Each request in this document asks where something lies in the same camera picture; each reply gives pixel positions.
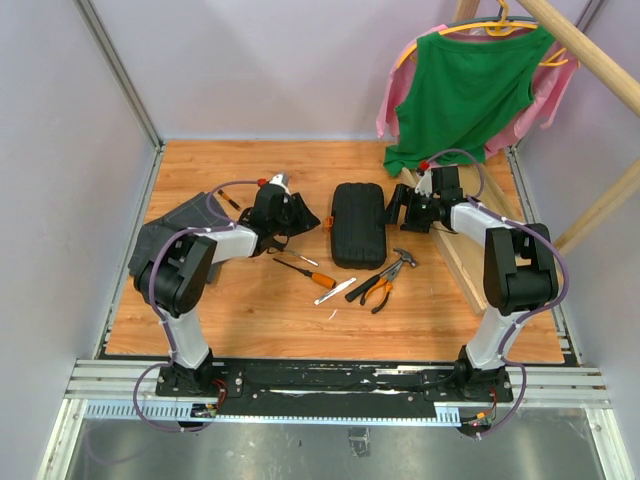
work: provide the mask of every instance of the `orange plier handle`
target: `orange plier handle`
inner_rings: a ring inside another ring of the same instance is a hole
[[[387,301],[389,301],[389,293],[393,289],[393,283],[383,277],[378,280],[373,287],[367,290],[365,294],[360,298],[360,305],[364,305],[371,294],[381,287],[384,287],[384,296],[382,297],[382,301],[375,308],[373,308],[373,310],[371,310],[371,313],[378,313],[387,304]]]

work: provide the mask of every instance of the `screwdriver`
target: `screwdriver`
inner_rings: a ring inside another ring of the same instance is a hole
[[[313,265],[314,267],[318,266],[318,262],[311,260],[310,258],[307,258],[305,256],[300,255],[298,252],[294,252],[293,250],[289,250],[288,248],[283,248],[282,249],[283,252],[287,252],[295,257],[301,258],[302,260],[304,260],[307,263],[310,263],[311,265]]]
[[[332,288],[335,288],[336,286],[336,281],[331,277],[327,277],[326,275],[323,275],[321,273],[313,273],[313,272],[310,272],[309,270],[304,270],[303,268],[294,267],[293,265],[290,265],[287,262],[283,262],[278,258],[274,258],[273,260],[278,263],[281,263],[282,265],[286,265],[289,268],[293,268],[294,270],[299,271],[301,274],[309,277],[315,283],[325,288],[332,289]]]

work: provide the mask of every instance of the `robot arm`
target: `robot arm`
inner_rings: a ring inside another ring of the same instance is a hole
[[[197,228],[193,234],[185,232],[159,258],[170,239],[183,230],[163,225],[146,261],[130,272],[135,289],[150,304],[151,271],[156,262],[161,262],[154,282],[156,303],[175,344],[175,366],[196,383],[207,384],[208,376],[201,370],[211,363],[208,359],[213,359],[196,311],[211,264],[260,255],[270,247],[282,246],[276,236],[299,235],[320,224],[300,194],[290,193],[286,174],[280,173],[259,185],[253,207],[242,212],[237,224],[231,222],[222,229]]]
[[[516,321],[558,294],[552,253],[534,236],[486,213],[481,203],[468,201],[456,167],[427,170],[415,189],[398,185],[385,212],[386,223],[397,223],[401,205],[406,206],[402,230],[429,232],[434,222],[440,222],[451,233],[466,235],[484,247],[483,287],[490,306],[462,348],[458,364],[465,370],[466,382],[502,368],[520,331]],[[546,226],[526,227],[549,239]],[[507,336],[513,328],[515,332]]]

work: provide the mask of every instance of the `metal floor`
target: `metal floor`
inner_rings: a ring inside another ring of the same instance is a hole
[[[336,425],[219,423],[167,434],[139,421],[85,420],[67,479],[605,478],[580,409],[522,409],[481,442],[446,427],[371,427],[368,446],[349,436]]]

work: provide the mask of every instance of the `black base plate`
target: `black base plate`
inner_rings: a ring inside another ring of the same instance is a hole
[[[425,384],[429,384],[442,380],[449,375],[451,375],[451,370],[427,370],[423,372],[422,380]],[[509,374],[506,370],[502,369],[497,373],[494,388],[498,395],[498,403],[513,401],[513,391],[511,390]],[[493,397],[488,387],[476,388],[469,386],[460,388],[453,382],[427,389],[424,392],[424,398],[432,402],[493,402]]]
[[[214,365],[213,378],[227,384],[227,398],[242,395],[244,387],[243,372],[240,365]],[[159,397],[217,397],[220,390],[215,384],[201,389],[188,378],[180,375],[173,367],[162,367],[156,384],[156,395]]]

